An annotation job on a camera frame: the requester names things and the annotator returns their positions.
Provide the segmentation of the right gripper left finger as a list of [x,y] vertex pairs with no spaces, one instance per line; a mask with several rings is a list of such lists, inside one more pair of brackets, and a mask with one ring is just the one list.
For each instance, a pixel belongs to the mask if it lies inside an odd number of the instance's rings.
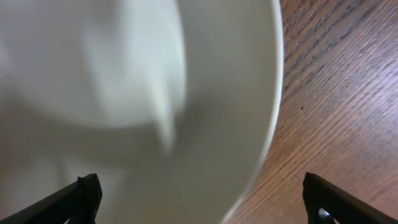
[[77,181],[1,220],[1,224],[95,224],[102,199],[96,174]]

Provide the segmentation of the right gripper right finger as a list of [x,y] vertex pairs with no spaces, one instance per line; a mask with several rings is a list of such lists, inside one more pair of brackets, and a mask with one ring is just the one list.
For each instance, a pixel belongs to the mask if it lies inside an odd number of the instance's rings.
[[397,224],[395,218],[380,212],[326,179],[310,172],[305,174],[303,180],[302,197],[308,224]]

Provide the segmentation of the beige plate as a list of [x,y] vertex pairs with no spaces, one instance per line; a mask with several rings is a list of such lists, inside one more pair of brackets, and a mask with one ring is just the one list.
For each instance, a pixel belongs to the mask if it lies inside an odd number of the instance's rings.
[[225,223],[269,151],[279,1],[2,1],[1,217],[95,173],[98,223]]

